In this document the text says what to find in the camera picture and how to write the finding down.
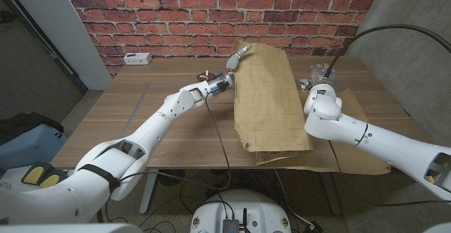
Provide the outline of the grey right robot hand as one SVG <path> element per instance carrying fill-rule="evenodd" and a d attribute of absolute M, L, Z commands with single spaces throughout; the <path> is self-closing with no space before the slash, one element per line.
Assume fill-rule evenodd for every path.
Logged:
<path fill-rule="evenodd" d="M 299 84 L 302 90 L 309 91 L 312 87 L 318 84 L 329 84 L 332 86 L 337 77 L 335 75 L 335 70 L 332 69 L 330 75 L 326 77 L 326 72 L 329 68 L 329 65 L 324 64 L 314 64 L 310 65 L 308 71 L 310 72 L 310 77 L 307 79 L 300 79 Z"/>

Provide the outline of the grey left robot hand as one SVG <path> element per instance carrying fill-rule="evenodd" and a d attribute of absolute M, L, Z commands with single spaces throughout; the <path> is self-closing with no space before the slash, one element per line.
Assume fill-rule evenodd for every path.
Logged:
<path fill-rule="evenodd" d="M 210 94 L 217 95 L 225 90 L 235 89 L 234 71 L 237 70 L 240 59 L 251 49 L 251 47 L 252 45 L 248 44 L 237 53 L 233 54 L 226 63 L 226 74 L 220 73 L 216 76 L 216 78 L 208 81 Z"/>

